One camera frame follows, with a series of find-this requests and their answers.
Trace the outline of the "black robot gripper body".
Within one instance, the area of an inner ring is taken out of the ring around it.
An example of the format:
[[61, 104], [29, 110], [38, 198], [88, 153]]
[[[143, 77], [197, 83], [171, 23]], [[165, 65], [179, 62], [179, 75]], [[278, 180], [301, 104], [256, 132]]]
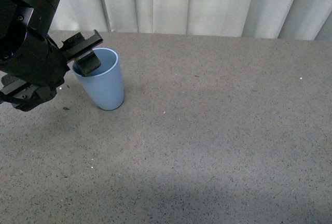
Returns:
[[70, 70], [48, 35], [32, 28], [1, 28], [1, 71], [37, 86], [58, 87]]

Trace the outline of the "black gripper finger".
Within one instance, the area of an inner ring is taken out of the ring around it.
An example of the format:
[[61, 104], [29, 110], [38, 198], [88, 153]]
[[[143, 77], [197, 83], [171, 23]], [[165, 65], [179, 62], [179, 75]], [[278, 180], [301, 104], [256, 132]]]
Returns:
[[30, 111], [52, 100], [57, 94], [54, 86], [36, 86], [17, 77], [2, 77], [1, 104], [11, 103], [15, 109]]
[[81, 32], [63, 41], [61, 51], [67, 62], [74, 61], [78, 67], [79, 74], [87, 77], [91, 72], [101, 66], [101, 61], [94, 53], [93, 48], [103, 42], [102, 36], [97, 30], [94, 34], [85, 39]]

